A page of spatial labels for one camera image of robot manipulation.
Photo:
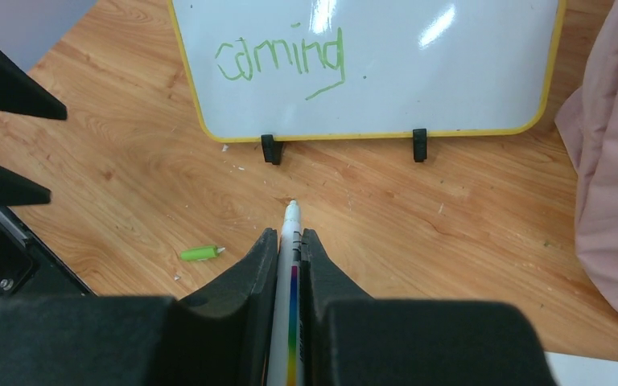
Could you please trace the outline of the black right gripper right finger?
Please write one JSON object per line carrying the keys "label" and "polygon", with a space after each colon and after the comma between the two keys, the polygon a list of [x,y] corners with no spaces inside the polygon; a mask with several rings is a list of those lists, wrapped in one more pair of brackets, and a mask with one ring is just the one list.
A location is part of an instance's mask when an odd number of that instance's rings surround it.
{"label": "black right gripper right finger", "polygon": [[374,298],[312,229],[301,254],[309,384],[554,384],[538,335],[515,306]]}

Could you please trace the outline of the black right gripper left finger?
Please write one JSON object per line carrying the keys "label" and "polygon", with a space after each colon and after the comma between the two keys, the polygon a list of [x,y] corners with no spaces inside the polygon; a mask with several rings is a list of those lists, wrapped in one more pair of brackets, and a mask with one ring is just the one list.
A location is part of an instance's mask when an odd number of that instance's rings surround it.
{"label": "black right gripper left finger", "polygon": [[182,299],[0,299],[0,385],[261,385],[278,235]]}

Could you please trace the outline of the green whiteboard marker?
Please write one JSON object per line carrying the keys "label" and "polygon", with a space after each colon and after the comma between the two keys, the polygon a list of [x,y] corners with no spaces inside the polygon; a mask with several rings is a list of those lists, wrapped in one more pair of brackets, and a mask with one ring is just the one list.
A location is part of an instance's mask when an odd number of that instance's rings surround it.
{"label": "green whiteboard marker", "polygon": [[286,207],[278,250],[277,281],[266,374],[267,385],[304,385],[301,307],[301,209]]}

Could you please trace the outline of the green marker cap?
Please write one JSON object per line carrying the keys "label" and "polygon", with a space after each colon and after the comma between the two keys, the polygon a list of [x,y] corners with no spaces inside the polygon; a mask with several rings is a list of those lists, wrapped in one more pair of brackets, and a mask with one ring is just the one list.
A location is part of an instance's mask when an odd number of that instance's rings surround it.
{"label": "green marker cap", "polygon": [[179,258],[182,261],[206,261],[218,257],[223,251],[225,251],[225,247],[206,245],[184,250],[180,253]]}

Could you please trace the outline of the yellow framed whiteboard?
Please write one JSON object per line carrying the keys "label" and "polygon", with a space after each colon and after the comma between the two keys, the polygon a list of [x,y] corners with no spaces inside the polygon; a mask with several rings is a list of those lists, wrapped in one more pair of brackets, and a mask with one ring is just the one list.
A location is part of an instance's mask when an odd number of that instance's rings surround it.
{"label": "yellow framed whiteboard", "polygon": [[492,136],[546,109],[564,1],[170,1],[225,142]]}

